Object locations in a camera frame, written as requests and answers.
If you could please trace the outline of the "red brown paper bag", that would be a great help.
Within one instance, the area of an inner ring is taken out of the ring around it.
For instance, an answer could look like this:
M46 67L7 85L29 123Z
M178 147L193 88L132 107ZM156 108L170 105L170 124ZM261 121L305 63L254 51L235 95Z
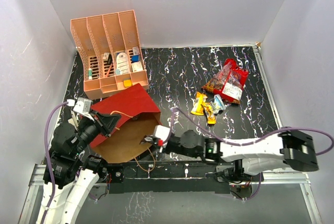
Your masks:
M110 164L131 161L146 152L150 143L142 144L160 124L161 111L140 85L133 85L91 107L102 114L121 114L110 137L98 135L90 144L93 151Z

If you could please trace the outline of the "yellow M&M's packet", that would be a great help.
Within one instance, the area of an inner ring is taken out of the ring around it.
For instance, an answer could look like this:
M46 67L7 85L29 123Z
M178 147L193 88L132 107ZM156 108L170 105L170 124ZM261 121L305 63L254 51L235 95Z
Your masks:
M206 101L207 96L204 93L196 92L195 102L190 113L193 115L204 115L204 107L202 106L202 104L206 103Z
M216 119L216 116L214 114L212 104L208 103L208 102L204 102L202 104L202 106L204 108L204 112L205 112L205 115L207 117L207 124L208 125L215 125L216 122L217 122L217 119Z

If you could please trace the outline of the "silver Himalaya snack packet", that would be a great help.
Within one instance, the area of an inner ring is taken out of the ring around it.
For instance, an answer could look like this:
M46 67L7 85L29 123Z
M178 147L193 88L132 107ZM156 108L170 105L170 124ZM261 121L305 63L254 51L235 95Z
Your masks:
M211 105L214 114L218 114L219 112L226 109L226 106L220 95L214 95L213 100L211 101Z

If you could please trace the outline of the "large red candy bag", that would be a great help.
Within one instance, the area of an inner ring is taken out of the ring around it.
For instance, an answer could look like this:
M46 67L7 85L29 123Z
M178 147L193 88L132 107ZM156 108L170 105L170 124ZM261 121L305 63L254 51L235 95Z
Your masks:
M237 65L237 62L228 58L224 66L201 88L230 104L240 104L244 86L248 78L248 71Z

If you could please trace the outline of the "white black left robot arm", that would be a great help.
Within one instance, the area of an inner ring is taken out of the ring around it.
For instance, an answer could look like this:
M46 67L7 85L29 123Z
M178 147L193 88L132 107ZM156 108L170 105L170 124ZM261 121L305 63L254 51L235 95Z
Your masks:
M111 136L120 114L90 111L77 126L61 123L53 133L47 149L43 176L43 197L37 223L75 223L93 186L104 181L111 184L120 178L122 169L112 172L103 158L90 155L81 161L79 155L98 136Z

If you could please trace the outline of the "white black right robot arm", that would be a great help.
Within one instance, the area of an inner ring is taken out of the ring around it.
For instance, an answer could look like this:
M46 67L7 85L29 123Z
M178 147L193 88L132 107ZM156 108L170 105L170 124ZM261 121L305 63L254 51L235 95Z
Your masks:
M319 169L312 136L295 128L285 127L263 138L224 141L193 130L178 137L169 130L157 125L152 135L143 137L141 144L151 144L166 154L200 158L206 164L231 163L233 167L218 172L219 177L230 182L274 169L291 168L300 172Z

